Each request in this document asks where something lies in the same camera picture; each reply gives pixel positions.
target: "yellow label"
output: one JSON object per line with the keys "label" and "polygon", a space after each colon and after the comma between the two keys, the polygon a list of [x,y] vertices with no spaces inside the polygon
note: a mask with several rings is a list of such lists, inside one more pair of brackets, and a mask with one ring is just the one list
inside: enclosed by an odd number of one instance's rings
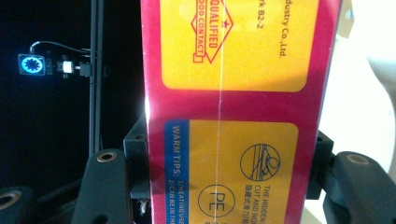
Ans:
{"label": "yellow label", "polygon": [[167,223],[284,222],[295,125],[173,120],[165,131]]}
{"label": "yellow label", "polygon": [[299,91],[318,0],[161,1],[163,83],[170,89]]}

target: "circular logo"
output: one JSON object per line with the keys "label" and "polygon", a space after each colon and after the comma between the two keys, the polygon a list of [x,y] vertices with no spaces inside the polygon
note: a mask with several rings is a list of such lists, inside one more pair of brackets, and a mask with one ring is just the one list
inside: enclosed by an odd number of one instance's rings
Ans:
{"label": "circular logo", "polygon": [[273,147],[257,144],[244,152],[240,165],[245,177],[254,181],[264,181],[276,175],[280,167],[280,157]]}
{"label": "circular logo", "polygon": [[198,204],[209,217],[225,217],[233,211],[235,197],[225,186],[210,185],[199,194]]}

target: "blue banner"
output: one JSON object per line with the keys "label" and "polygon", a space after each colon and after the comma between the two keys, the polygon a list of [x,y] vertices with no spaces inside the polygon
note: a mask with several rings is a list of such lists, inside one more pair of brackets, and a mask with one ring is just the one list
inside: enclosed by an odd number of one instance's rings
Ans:
{"label": "blue banner", "polygon": [[189,223],[190,122],[168,121],[164,141],[166,223]]}

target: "led ring light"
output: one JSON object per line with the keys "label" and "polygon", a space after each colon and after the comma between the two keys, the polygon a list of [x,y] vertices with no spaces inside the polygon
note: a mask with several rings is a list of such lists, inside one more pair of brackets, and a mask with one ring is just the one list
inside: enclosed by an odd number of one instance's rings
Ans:
{"label": "led ring light", "polygon": [[22,60],[21,67],[24,71],[34,74],[43,69],[43,63],[36,57],[27,57]]}

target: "cable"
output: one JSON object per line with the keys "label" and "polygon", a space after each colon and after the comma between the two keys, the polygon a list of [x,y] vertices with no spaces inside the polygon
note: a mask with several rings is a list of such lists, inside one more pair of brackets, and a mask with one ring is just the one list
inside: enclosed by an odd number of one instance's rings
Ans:
{"label": "cable", "polygon": [[73,50],[73,51],[76,51],[76,52],[80,52],[80,53],[88,53],[88,52],[90,52],[89,49],[74,49],[74,48],[68,47],[68,46],[66,46],[66,45],[63,45],[63,44],[60,44],[60,43],[57,43],[57,42],[53,42],[53,41],[37,41],[37,42],[35,42],[32,46],[30,46],[30,53],[31,53],[31,54],[34,54],[34,53],[35,53],[34,47],[35,47],[36,45],[39,45],[39,44],[51,44],[51,45],[56,45],[56,46],[59,46],[59,47],[65,48],[65,49],[70,49],[70,50]]}

